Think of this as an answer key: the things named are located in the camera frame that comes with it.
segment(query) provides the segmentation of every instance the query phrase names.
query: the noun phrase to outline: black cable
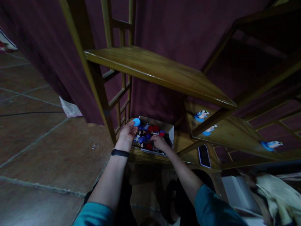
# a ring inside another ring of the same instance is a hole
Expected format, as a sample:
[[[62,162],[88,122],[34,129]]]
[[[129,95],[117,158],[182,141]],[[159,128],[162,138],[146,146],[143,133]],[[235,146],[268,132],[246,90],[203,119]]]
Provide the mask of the black cable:
[[[38,113],[64,113],[64,112],[63,111],[25,112],[25,113],[10,114],[10,115],[0,115],[0,117],[14,116],[14,115],[26,115],[26,114],[38,114]]]

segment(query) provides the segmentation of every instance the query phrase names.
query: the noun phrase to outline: black wristband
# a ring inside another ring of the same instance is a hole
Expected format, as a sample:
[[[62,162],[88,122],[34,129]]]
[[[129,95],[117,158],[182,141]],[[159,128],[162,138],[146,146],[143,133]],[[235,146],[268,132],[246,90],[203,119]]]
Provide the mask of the black wristband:
[[[129,157],[129,152],[113,149],[111,152],[111,155],[119,155],[119,156]]]

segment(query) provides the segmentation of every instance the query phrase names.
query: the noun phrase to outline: wrist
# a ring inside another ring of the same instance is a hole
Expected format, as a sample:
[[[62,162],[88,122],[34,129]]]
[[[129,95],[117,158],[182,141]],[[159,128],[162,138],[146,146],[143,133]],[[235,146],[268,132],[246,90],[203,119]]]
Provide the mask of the wrist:
[[[129,152],[131,150],[132,141],[123,137],[120,137],[115,145],[116,150]]]

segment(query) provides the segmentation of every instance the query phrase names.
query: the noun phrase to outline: beige cloth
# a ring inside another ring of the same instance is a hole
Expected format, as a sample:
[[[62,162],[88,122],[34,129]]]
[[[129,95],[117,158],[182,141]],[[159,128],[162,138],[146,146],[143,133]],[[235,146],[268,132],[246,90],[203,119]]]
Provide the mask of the beige cloth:
[[[300,193],[270,174],[257,177],[256,180],[258,193],[266,197],[272,218],[275,219],[277,212],[279,212],[282,225],[287,225],[294,219],[297,225],[301,226]]]

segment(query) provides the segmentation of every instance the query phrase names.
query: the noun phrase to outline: hand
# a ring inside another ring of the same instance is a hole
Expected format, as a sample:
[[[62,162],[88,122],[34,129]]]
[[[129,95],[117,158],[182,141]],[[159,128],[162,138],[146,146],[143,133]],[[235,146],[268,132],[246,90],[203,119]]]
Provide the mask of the hand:
[[[135,124],[134,121],[131,121],[128,124],[126,124],[120,131],[119,139],[132,142],[138,131],[138,127],[134,126],[134,124]]]
[[[169,149],[171,149],[170,146],[166,143],[166,141],[158,135],[153,135],[150,139],[154,142],[156,148],[160,149],[163,152],[166,152]]]

